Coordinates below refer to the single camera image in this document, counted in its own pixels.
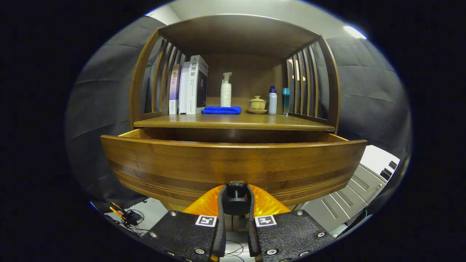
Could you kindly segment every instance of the wooden shelf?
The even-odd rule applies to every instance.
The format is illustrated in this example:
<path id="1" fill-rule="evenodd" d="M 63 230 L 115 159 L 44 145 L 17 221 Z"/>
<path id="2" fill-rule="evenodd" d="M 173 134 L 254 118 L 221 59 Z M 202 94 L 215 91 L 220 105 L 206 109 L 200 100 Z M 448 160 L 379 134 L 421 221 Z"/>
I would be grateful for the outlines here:
<path id="1" fill-rule="evenodd" d="M 329 131 L 334 127 L 292 116 L 255 115 L 241 112 L 239 115 L 165 115 L 134 122 L 135 127 L 214 128 Z"/>
<path id="2" fill-rule="evenodd" d="M 185 55 L 241 53 L 283 59 L 321 36 L 285 21 L 248 14 L 196 17 L 158 31 Z"/>

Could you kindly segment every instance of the cabinet top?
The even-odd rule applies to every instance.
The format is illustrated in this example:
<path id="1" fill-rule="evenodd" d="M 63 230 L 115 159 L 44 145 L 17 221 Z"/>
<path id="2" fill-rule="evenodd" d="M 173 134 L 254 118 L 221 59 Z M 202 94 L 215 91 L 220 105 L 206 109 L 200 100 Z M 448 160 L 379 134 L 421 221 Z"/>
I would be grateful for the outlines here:
<path id="1" fill-rule="evenodd" d="M 201 16 L 158 31 L 187 55 L 241 53 L 288 58 L 321 37 L 285 21 L 249 14 Z"/>

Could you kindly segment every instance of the blue towel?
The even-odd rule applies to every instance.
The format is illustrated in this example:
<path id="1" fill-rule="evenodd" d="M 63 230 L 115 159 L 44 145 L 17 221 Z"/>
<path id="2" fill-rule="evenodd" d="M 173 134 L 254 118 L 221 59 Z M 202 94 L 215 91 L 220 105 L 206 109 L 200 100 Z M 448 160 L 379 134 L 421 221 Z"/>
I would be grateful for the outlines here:
<path id="1" fill-rule="evenodd" d="M 241 113 L 241 108 L 239 106 L 232 107 L 220 107 L 220 106 L 208 106 L 206 109 L 202 110 L 203 114 L 227 114 L 227 115 L 238 115 Z"/>

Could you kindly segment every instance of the open drawer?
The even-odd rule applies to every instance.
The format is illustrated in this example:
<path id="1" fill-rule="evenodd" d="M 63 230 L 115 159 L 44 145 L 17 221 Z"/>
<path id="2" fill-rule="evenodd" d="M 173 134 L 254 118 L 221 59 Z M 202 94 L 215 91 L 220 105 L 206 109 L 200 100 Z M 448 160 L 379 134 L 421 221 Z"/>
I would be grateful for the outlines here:
<path id="1" fill-rule="evenodd" d="M 101 140 L 123 186 L 181 206 L 231 181 L 287 206 L 322 197 L 347 185 L 367 142 L 323 131 L 151 127 Z"/>

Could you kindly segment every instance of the white book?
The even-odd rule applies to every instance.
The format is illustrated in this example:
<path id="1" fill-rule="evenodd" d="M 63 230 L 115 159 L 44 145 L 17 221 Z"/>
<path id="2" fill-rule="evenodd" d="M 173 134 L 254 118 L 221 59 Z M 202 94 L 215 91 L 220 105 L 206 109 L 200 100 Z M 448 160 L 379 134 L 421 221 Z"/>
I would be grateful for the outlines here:
<path id="1" fill-rule="evenodd" d="M 178 111 L 180 73 L 181 66 L 179 64 L 173 65 L 170 77 L 170 92 L 168 95 L 168 113 L 170 115 L 176 115 Z"/>
<path id="2" fill-rule="evenodd" d="M 186 102 L 188 93 L 188 74 L 191 67 L 191 62 L 184 62 L 183 68 L 181 69 L 181 80 L 179 85 L 179 101 L 178 101 L 178 113 L 186 114 Z"/>
<path id="3" fill-rule="evenodd" d="M 200 55 L 191 56 L 188 73 L 186 114 L 199 114 L 207 105 L 207 76 L 209 66 Z"/>

